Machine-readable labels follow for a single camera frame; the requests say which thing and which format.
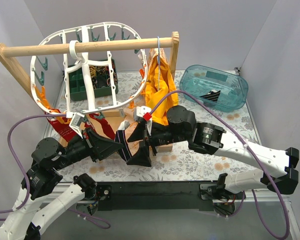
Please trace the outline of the black white striped sock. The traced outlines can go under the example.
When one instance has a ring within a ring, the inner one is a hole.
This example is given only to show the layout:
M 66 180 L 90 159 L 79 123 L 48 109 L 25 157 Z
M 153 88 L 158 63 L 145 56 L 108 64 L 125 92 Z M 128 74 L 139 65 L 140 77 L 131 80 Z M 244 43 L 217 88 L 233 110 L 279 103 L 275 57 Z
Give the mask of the black white striped sock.
M 220 94 L 221 94 L 220 90 L 217 91 L 217 90 L 212 89 L 207 94 L 201 95 L 200 98 L 204 99 L 204 100 L 211 101 L 211 102 L 217 102 L 218 99 L 219 99 Z

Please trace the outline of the white clip sock hanger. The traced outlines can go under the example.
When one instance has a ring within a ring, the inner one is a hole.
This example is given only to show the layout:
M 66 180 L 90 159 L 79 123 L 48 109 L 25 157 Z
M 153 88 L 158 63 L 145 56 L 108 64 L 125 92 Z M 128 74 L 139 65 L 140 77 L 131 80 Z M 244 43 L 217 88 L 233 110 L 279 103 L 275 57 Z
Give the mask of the white clip sock hanger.
M 121 40 L 115 40 L 109 36 L 109 28 L 118 27 L 121 30 L 129 31 L 134 38 L 129 39 L 122 37 Z M 121 50 L 139 50 L 142 57 L 142 65 L 145 72 L 148 71 L 148 63 L 146 60 L 145 50 L 147 47 L 145 39 L 130 26 L 119 22 L 101 22 L 89 25 L 63 29 L 47 36 L 40 44 L 41 51 L 31 50 L 31 72 L 30 72 L 30 91 L 33 100 L 46 113 L 51 113 L 51 110 L 44 103 L 45 98 L 41 92 L 37 90 L 36 82 L 44 83 L 44 77 L 39 77 L 36 73 L 35 63 L 38 56 L 47 55 L 63 55 L 64 66 L 64 82 L 65 82 L 65 99 L 66 112 L 75 113 L 71 109 L 70 99 L 70 78 L 69 74 L 78 69 L 82 70 L 83 82 L 87 95 L 88 108 L 83 109 L 83 114 L 92 114 L 107 110 L 120 109 L 137 98 L 146 87 L 147 78 L 144 76 L 138 85 L 137 91 L 132 94 L 127 100 L 120 102 L 116 97 L 116 86 L 114 82 L 114 70 L 112 67 L 112 51 Z M 108 67 L 110 75 L 110 89 L 113 104 L 106 107 L 95 105 L 95 93 L 93 82 L 90 74 L 90 67 Z

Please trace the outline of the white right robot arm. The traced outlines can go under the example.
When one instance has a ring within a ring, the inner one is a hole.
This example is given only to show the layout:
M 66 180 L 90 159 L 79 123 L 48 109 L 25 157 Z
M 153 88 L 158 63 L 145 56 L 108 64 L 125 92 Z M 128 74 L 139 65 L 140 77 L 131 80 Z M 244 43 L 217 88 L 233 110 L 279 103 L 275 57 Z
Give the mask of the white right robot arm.
M 235 174 L 220 174 L 216 183 L 201 191 L 212 199 L 227 199 L 255 189 L 291 195 L 299 183 L 296 170 L 299 150 L 294 147 L 276 150 L 253 142 L 242 143 L 221 126 L 198 122 L 195 113 L 181 105 L 167 111 L 167 125 L 146 121 L 145 118 L 150 115 L 145 106 L 137 107 L 134 116 L 137 127 L 128 142 L 138 141 L 139 148 L 126 161 L 127 165 L 150 167 L 150 154 L 156 155 L 156 147 L 186 141 L 188 148 L 196 153 L 230 158 L 255 168 Z

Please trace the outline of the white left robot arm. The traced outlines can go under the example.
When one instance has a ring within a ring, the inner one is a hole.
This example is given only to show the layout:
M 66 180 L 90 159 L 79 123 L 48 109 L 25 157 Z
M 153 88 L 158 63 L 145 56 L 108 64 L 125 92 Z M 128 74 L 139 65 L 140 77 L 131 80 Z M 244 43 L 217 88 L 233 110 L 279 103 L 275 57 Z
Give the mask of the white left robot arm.
M 123 144 L 97 134 L 91 128 L 74 136 L 66 147 L 47 137 L 36 146 L 33 163 L 21 182 L 14 209 L 0 226 L 0 240 L 39 240 L 46 228 L 80 200 L 96 200 L 97 183 L 86 173 L 74 176 L 73 183 L 49 205 L 40 206 L 63 179 L 59 170 L 87 157 L 101 161 Z

